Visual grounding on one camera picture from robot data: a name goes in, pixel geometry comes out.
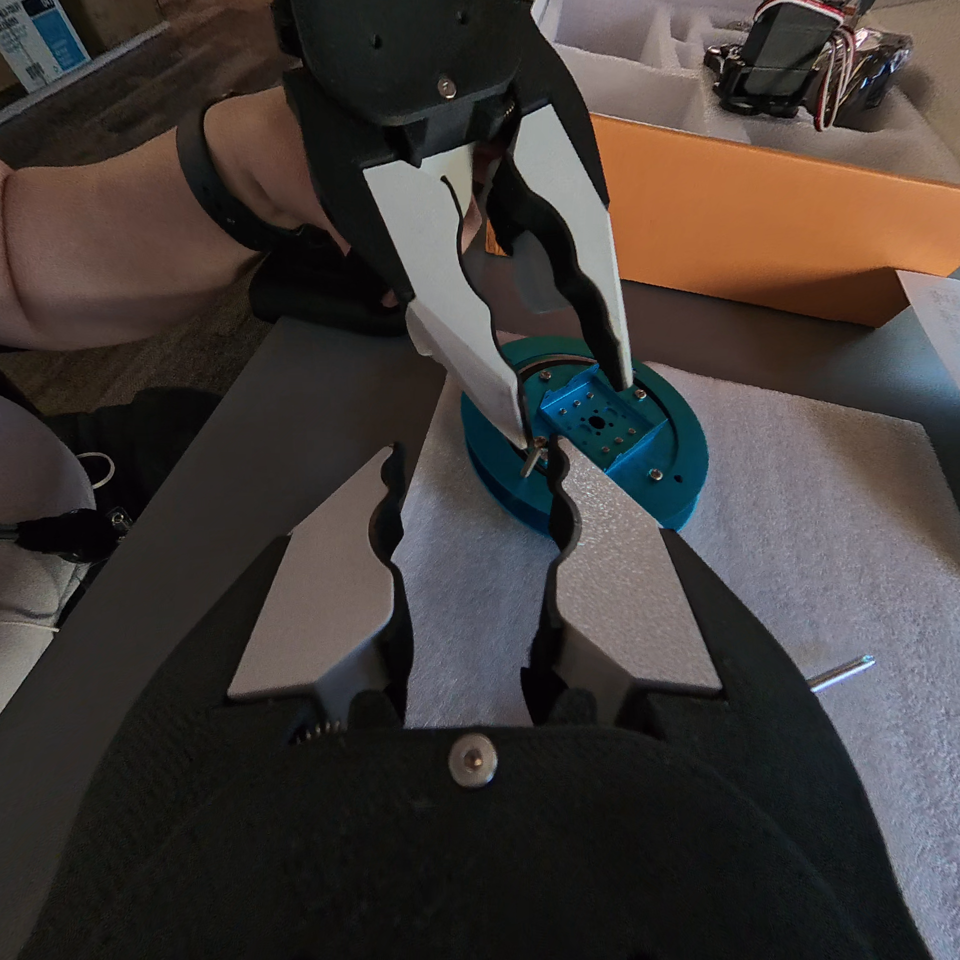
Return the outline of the shiny black parts bag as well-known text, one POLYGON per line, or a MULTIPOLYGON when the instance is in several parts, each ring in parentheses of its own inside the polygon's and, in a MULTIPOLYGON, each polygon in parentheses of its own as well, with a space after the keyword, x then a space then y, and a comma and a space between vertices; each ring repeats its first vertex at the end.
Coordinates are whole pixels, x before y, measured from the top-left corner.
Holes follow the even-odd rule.
POLYGON ((839 92, 826 109, 827 128, 853 128, 862 114, 879 107, 895 74, 906 66, 914 49, 909 33, 861 27, 852 37, 839 92))

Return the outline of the black servo motor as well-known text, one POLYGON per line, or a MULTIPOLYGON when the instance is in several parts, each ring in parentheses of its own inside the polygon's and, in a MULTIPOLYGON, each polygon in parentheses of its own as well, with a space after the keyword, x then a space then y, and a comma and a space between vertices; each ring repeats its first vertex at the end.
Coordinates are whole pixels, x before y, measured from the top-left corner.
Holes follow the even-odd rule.
POLYGON ((813 67, 843 22, 841 2, 762 2, 742 44, 704 52, 721 108, 743 116, 796 116, 813 67))

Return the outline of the open instruction booklet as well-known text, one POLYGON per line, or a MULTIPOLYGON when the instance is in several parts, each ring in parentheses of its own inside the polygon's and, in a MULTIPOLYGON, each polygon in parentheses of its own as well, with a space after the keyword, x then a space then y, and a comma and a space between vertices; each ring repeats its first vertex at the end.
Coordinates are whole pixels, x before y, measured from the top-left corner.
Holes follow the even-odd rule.
POLYGON ((959 386, 959 279, 910 270, 895 273, 927 339, 959 386))

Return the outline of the white blue printed box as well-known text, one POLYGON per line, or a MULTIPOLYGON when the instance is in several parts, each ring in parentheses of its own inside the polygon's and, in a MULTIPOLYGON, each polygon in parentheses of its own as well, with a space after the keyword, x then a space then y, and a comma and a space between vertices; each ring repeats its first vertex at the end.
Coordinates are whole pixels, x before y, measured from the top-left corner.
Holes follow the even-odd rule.
POLYGON ((2 1, 1 52, 28 93, 91 62, 59 1, 2 1))

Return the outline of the white foam box insert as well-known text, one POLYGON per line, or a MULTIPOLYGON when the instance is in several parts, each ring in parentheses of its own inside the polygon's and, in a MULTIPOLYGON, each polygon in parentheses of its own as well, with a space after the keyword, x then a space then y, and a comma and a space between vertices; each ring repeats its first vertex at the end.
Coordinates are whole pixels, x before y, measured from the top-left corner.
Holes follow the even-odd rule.
POLYGON ((875 13, 864 28, 913 33, 917 47, 873 108, 817 131, 805 107, 793 119, 740 117, 719 105, 707 48, 746 39, 758 2, 534 2, 533 17, 573 74, 588 108, 647 125, 873 171, 957 185, 958 78, 935 91, 920 50, 958 28, 958 7, 933 3, 875 13))

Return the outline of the person's white hoodie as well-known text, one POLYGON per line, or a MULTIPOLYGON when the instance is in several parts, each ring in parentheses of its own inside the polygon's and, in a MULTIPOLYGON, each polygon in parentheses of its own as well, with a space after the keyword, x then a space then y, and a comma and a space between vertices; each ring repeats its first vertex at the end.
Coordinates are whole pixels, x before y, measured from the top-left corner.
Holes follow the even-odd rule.
MULTIPOLYGON (((93 508, 80 461, 35 415, 1 399, 1 522, 52 518, 93 508)), ((1 707, 54 639, 66 603, 88 566, 1 544, 1 707)))

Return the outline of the blue round metal base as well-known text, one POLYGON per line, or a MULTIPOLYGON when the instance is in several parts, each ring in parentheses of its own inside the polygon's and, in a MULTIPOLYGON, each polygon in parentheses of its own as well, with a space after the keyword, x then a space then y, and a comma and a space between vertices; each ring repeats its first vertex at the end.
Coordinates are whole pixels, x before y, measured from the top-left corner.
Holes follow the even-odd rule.
MULTIPOLYGON (((519 375, 534 438, 569 439, 660 526, 677 531, 687 523, 707 477, 709 448, 678 390, 633 361, 629 389, 616 391, 587 345, 573 338, 520 338, 505 343, 503 353, 519 375)), ((528 450, 511 445, 464 393, 461 418, 467 453, 487 490, 547 535, 547 453, 522 476, 528 450)))

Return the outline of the orange kit box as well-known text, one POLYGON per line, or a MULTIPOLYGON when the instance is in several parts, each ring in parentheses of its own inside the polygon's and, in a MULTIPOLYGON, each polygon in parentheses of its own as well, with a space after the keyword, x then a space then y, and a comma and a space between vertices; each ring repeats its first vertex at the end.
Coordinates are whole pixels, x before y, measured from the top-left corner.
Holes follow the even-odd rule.
MULTIPOLYGON (((943 36, 919 65, 950 93, 943 36)), ((896 270, 958 268, 958 183, 590 111, 624 280, 876 328, 906 306, 896 270)))

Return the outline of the white foam sheet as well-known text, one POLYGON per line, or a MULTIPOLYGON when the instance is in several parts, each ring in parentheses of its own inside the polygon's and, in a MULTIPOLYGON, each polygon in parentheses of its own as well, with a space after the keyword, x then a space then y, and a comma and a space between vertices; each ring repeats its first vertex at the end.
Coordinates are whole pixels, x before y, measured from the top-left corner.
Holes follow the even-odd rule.
MULTIPOLYGON (((958 958, 958 511, 923 427, 668 366, 709 448, 681 534, 805 676, 871 654, 821 702, 921 935, 958 958)), ((492 498, 460 390, 440 394, 394 560, 414 626, 407 724, 529 723, 520 684, 551 538, 492 498)))

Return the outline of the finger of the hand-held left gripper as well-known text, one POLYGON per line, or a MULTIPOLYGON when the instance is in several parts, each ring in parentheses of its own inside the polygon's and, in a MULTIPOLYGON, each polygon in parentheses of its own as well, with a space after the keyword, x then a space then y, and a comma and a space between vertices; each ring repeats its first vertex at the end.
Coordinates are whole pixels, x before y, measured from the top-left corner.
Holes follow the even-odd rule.
POLYGON ((611 218, 552 104, 519 119, 492 176, 487 219, 508 254, 522 234, 534 236, 602 373, 626 390, 633 367, 611 218))
POLYGON ((463 210, 473 195, 474 145, 367 168, 366 184, 413 289, 406 311, 416 350, 442 364, 489 422, 529 444, 520 383, 502 356, 489 306, 461 262, 463 210))

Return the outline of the grey desk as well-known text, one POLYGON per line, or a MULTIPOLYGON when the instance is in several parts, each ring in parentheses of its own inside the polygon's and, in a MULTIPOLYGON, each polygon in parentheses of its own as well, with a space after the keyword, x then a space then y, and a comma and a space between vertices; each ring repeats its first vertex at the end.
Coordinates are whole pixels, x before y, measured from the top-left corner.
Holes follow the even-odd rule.
MULTIPOLYGON (((910 311, 880 329, 626 282, 641 359, 922 424, 958 496, 958 386, 910 311)), ((400 338, 282 320, 2 711, 2 958, 16 958, 88 782, 176 643, 378 447, 419 451, 442 376, 400 338)))

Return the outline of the yellow-handled screwdriver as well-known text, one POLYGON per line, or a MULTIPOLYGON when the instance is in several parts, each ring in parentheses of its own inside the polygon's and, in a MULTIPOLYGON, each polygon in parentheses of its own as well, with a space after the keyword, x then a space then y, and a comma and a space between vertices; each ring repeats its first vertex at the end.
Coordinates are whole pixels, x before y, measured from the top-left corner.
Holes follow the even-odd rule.
POLYGON ((831 687, 865 673, 877 663, 872 654, 863 654, 855 659, 841 663, 831 669, 807 679, 807 685, 813 693, 821 693, 831 687))

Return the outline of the black wristband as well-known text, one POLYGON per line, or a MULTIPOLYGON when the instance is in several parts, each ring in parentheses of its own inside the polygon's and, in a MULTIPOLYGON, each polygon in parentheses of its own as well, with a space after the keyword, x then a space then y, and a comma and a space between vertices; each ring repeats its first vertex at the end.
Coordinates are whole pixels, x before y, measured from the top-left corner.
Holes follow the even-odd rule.
POLYGON ((262 220, 226 185, 214 163, 205 123, 212 107, 232 97, 228 93, 205 102, 186 114, 175 129, 179 166, 201 209, 231 239, 256 253, 269 254, 287 243, 325 245, 339 253, 330 235, 310 224, 286 229, 262 220))

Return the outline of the person's left hand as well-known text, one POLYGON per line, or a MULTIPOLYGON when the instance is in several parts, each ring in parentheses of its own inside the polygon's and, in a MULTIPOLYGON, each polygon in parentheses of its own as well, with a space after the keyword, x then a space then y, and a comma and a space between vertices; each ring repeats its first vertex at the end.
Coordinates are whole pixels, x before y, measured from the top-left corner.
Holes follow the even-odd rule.
POLYGON ((203 127, 228 191, 260 220, 285 230, 316 227, 343 254, 350 251, 318 201, 302 132, 281 86, 215 103, 203 127))

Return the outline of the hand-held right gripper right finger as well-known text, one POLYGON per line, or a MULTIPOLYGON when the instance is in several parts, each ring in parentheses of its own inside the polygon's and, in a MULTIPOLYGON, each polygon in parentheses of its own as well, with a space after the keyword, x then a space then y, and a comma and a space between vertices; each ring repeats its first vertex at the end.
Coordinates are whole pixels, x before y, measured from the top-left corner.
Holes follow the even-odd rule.
POLYGON ((558 555, 521 669, 529 714, 550 714, 573 689, 597 714, 621 714, 642 691, 720 693, 659 523, 569 438, 550 439, 547 483, 558 555))

